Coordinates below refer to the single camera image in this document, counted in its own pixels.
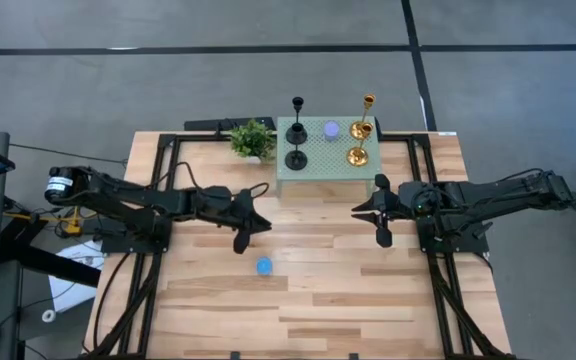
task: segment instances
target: potted plant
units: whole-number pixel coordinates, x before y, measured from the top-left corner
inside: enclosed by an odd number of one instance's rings
[[[272,159],[275,139],[266,125],[250,119],[248,124],[232,130],[230,144],[232,149],[249,163],[261,163]]]

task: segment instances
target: green platform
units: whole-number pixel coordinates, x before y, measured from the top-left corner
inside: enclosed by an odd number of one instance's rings
[[[327,121],[339,124],[339,136],[334,141],[324,138],[323,129]],[[381,173],[381,155],[376,130],[364,142],[368,152],[368,163],[364,166],[352,166],[346,160],[346,153],[359,141],[350,136],[350,125],[361,120],[360,116],[337,117],[300,117],[299,122],[308,132],[308,140],[299,145],[299,150],[308,157],[308,165],[302,170],[291,170],[285,164],[286,154],[295,146],[286,140],[286,130],[295,122],[294,117],[277,119],[277,196],[281,196],[281,188],[286,181],[358,181],[367,182],[367,192],[372,192],[372,182],[376,174]],[[366,122],[375,123],[372,116],[366,117]]]

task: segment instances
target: black floor stripe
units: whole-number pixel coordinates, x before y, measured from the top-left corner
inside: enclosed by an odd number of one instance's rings
[[[421,52],[528,52],[576,51],[576,44],[422,45]]]
[[[417,29],[415,28],[415,19],[412,15],[410,0],[401,0],[401,7],[404,10],[404,19],[406,20],[406,31],[408,32],[408,41],[410,42],[410,52],[412,54],[412,63],[415,67],[415,78],[417,79],[417,89],[419,96],[423,100],[424,115],[426,120],[426,130],[437,131],[435,122],[435,112],[432,110],[430,101],[430,90],[428,89],[428,80],[424,70],[424,62],[421,58],[419,39],[417,38]]]
[[[410,51],[408,45],[250,45],[138,48],[0,49],[4,55],[184,55],[184,54],[280,54],[280,53],[387,53]]]

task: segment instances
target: wooden tabletop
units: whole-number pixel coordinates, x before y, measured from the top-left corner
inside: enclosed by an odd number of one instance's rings
[[[149,183],[159,134],[135,134],[126,180]],[[430,139],[439,180],[466,180],[457,137],[430,133]],[[412,180],[407,148],[397,142],[380,147],[383,172],[396,191]],[[421,149],[418,153],[426,176]],[[149,358],[228,358],[231,351],[243,358],[347,358],[353,352],[361,358],[443,357],[428,264],[414,223],[390,223],[394,245],[380,248],[375,228],[350,217],[350,209],[366,200],[363,182],[289,183],[277,199],[274,165],[247,164],[228,142],[184,142],[180,160],[192,165],[202,187],[225,185],[237,192],[270,183],[255,208],[273,229],[254,235],[246,252],[237,255],[230,230],[199,221],[174,226],[158,283]],[[191,186],[183,167],[175,185]],[[106,259],[88,348],[101,292],[121,256]],[[256,274],[261,256],[272,259],[273,276]],[[100,339],[125,309],[134,257],[112,283]],[[509,352],[490,270],[472,254],[455,259],[466,309],[493,344]],[[451,311],[448,315],[459,351],[456,319]],[[141,319],[138,313],[132,351]]]

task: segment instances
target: blue ball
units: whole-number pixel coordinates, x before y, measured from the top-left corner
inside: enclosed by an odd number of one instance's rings
[[[257,274],[259,275],[271,275],[272,274],[272,260],[266,256],[262,256],[257,259]]]

